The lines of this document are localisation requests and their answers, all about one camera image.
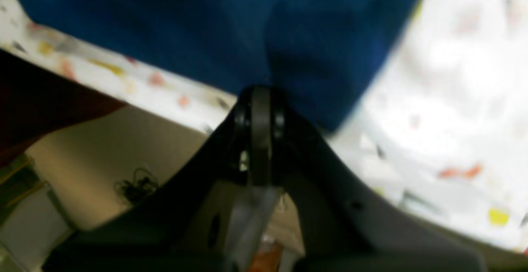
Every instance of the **blue fabric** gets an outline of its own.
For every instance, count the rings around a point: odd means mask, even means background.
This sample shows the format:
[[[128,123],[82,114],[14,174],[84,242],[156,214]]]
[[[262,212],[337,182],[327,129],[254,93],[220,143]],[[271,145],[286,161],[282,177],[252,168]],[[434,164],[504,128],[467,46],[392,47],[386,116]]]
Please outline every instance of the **blue fabric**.
[[[415,0],[20,0],[36,22],[238,94],[251,84],[336,129]]]

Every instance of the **hole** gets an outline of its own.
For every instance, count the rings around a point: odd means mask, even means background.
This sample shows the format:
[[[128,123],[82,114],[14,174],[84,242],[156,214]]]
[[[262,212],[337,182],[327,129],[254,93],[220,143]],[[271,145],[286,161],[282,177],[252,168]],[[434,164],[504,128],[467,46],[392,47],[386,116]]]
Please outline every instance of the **hole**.
[[[220,232],[220,214],[217,213],[211,221],[211,228],[209,229],[209,236],[207,237],[207,247],[213,248],[217,244],[218,234]]]
[[[355,211],[363,210],[363,204],[358,201],[349,201],[348,204],[351,210],[355,210]]]

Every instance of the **floor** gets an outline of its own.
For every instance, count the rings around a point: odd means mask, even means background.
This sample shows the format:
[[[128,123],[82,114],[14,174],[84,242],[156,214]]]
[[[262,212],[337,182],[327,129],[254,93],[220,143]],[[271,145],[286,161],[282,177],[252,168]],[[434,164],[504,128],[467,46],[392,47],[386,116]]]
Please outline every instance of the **floor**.
[[[8,256],[7,251],[0,247],[0,270],[2,272],[21,272],[20,268]]]
[[[113,188],[144,168],[161,184],[200,148],[207,135],[137,108],[47,135],[28,151],[72,222],[92,229],[127,209]]]

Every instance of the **orange object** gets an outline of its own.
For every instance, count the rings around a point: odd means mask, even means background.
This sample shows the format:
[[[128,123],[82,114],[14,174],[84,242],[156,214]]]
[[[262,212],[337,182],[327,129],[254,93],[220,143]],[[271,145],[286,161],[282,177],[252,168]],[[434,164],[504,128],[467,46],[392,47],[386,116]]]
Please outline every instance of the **orange object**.
[[[189,97],[187,96],[181,96],[180,99],[178,100],[178,104],[183,108],[185,109],[185,107],[187,107],[187,105],[189,105],[191,101],[189,100]]]
[[[70,61],[64,60],[62,62],[61,68],[62,68],[62,73],[63,73],[64,77],[66,77],[68,79],[71,79],[73,81],[77,80],[75,78],[75,73],[73,71],[73,67],[72,67]]]
[[[279,269],[281,256],[283,254],[283,246],[277,242],[267,243],[263,242],[259,251],[255,255],[250,272],[276,272]]]
[[[137,66],[137,61],[135,58],[132,58],[130,56],[125,56],[125,59],[132,65]]]
[[[472,169],[470,169],[469,171],[466,171],[466,173],[464,173],[464,177],[465,178],[474,178],[481,171],[482,171],[482,166],[480,164],[477,164]]]
[[[165,79],[163,79],[163,76],[158,71],[155,71],[152,73],[151,78],[148,80],[148,82],[154,86],[162,86],[165,84]]]
[[[442,171],[438,177],[439,178],[451,178],[451,177],[455,177],[459,175],[460,175],[460,172],[458,170],[450,168],[450,169],[445,169],[444,171]]]

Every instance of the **black plastic part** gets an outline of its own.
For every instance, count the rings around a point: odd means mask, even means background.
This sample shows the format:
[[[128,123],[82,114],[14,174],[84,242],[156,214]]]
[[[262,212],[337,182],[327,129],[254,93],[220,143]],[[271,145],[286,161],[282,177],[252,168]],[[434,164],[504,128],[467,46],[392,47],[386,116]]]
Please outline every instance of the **black plastic part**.
[[[271,181],[271,99],[270,90],[255,87],[251,94],[251,139],[249,178],[252,186],[270,186]]]
[[[220,215],[217,214],[211,221],[211,227],[209,229],[209,237],[207,237],[207,246],[212,248],[217,244],[218,236],[220,231]]]
[[[306,257],[296,271],[485,270],[477,252],[417,225],[373,193],[279,97],[272,93],[271,172],[298,210]],[[249,146],[250,102],[249,89],[164,187],[130,212],[61,244],[44,271],[236,270],[232,256],[189,254],[179,242],[216,180],[247,182],[233,163]]]

